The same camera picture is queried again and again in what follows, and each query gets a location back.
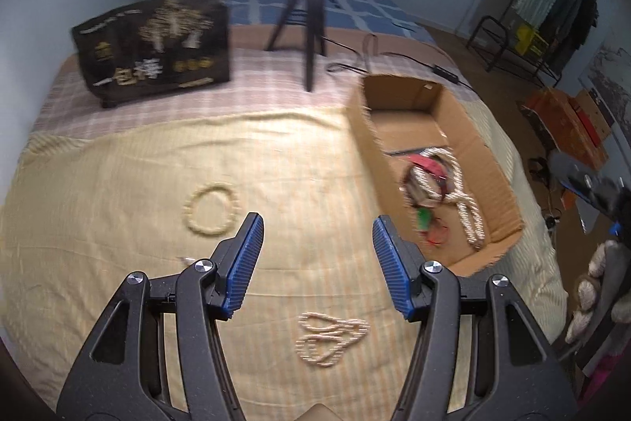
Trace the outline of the red strap wristwatch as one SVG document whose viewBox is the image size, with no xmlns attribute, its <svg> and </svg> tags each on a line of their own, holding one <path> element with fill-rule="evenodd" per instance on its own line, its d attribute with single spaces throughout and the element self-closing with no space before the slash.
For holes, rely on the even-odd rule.
<svg viewBox="0 0 631 421">
<path fill-rule="evenodd" d="M 413 207 L 433 208 L 444 203 L 450 192 L 446 166 L 420 154 L 407 156 L 401 189 Z"/>
</svg>

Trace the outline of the black object on floor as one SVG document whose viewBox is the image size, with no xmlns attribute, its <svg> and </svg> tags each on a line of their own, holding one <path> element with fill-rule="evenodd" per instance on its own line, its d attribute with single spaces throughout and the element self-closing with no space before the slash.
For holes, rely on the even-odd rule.
<svg viewBox="0 0 631 421">
<path fill-rule="evenodd" d="M 527 159 L 527 170 L 532 181 L 543 184 L 547 190 L 551 189 L 552 174 L 547 159 L 543 157 Z"/>
</svg>

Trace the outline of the dark hanging clothes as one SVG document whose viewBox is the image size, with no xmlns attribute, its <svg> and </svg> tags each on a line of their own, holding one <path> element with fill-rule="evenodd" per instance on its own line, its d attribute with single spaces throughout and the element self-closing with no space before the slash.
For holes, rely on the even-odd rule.
<svg viewBox="0 0 631 421">
<path fill-rule="evenodd" d="M 598 26 L 598 0 L 555 0 L 538 29 L 547 48 L 547 67 L 556 75 L 562 71 Z"/>
</svg>

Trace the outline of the yellow black box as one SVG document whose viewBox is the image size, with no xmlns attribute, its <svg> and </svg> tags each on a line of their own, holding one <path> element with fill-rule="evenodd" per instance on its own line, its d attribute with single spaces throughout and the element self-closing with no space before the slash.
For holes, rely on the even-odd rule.
<svg viewBox="0 0 631 421">
<path fill-rule="evenodd" d="M 519 56 L 534 56 L 542 58 L 547 52 L 549 44 L 540 36 L 538 31 L 526 23 L 521 23 L 515 31 L 517 42 L 513 48 Z"/>
</svg>

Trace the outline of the black clothes rack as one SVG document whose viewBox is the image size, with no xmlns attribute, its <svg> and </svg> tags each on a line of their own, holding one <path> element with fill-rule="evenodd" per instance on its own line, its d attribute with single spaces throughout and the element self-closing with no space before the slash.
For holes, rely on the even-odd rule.
<svg viewBox="0 0 631 421">
<path fill-rule="evenodd" d="M 555 84 L 598 26 L 598 0 L 509 0 L 502 14 L 481 16 L 466 42 L 487 71 L 506 71 L 537 86 Z"/>
</svg>

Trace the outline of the black tripod stand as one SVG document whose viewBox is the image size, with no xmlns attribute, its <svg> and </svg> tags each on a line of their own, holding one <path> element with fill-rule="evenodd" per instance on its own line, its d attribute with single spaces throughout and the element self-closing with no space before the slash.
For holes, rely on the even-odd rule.
<svg viewBox="0 0 631 421">
<path fill-rule="evenodd" d="M 326 56 L 324 0 L 288 0 L 267 41 L 265 50 L 275 50 L 282 31 L 290 24 L 292 14 L 301 2 L 305 5 L 305 90 L 311 93 L 314 90 L 316 55 Z"/>
</svg>

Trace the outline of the pink plaid bed sheet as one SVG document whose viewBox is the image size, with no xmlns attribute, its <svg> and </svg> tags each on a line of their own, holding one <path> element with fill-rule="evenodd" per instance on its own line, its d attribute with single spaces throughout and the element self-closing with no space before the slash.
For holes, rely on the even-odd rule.
<svg viewBox="0 0 631 421">
<path fill-rule="evenodd" d="M 39 116 L 24 152 L 27 156 L 61 156 L 101 152 L 107 146 L 195 145 L 237 141 L 256 136 L 287 136 L 318 130 L 358 137 L 377 148 L 450 146 L 463 153 L 479 141 L 481 130 L 469 110 L 447 86 L 415 76 L 397 54 L 446 63 L 440 48 L 412 38 L 382 34 L 384 58 L 372 59 L 361 76 L 341 71 L 329 75 L 331 54 L 314 65 L 314 91 L 304 89 L 305 62 L 294 49 L 298 30 L 287 32 L 287 50 L 263 49 L 269 27 L 236 27 L 230 35 L 230 79 L 217 84 L 199 78 L 198 88 L 147 98 L 115 109 L 102 109 L 78 74 L 61 77 Z"/>
</svg>

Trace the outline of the black printed snack bag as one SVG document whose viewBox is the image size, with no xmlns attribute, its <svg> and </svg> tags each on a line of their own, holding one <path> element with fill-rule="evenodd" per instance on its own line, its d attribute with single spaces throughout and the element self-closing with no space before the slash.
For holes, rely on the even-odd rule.
<svg viewBox="0 0 631 421">
<path fill-rule="evenodd" d="M 228 0 L 144 0 L 71 30 L 104 108 L 230 81 Z"/>
</svg>

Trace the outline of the wall landscape painting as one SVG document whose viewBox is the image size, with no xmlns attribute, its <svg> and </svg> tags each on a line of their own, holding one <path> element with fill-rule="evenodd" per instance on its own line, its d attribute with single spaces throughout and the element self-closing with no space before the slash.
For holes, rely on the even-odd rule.
<svg viewBox="0 0 631 421">
<path fill-rule="evenodd" d="M 607 125 L 630 142 L 630 36 L 611 31 L 588 64 L 585 78 Z"/>
</svg>

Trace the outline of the open cardboard box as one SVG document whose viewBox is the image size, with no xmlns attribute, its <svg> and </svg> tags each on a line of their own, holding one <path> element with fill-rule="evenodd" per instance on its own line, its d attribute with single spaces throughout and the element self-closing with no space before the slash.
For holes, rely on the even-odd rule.
<svg viewBox="0 0 631 421">
<path fill-rule="evenodd" d="M 367 76 L 347 118 L 381 214 L 427 258 L 472 276 L 520 239 L 524 223 L 507 178 L 446 86 Z"/>
</svg>

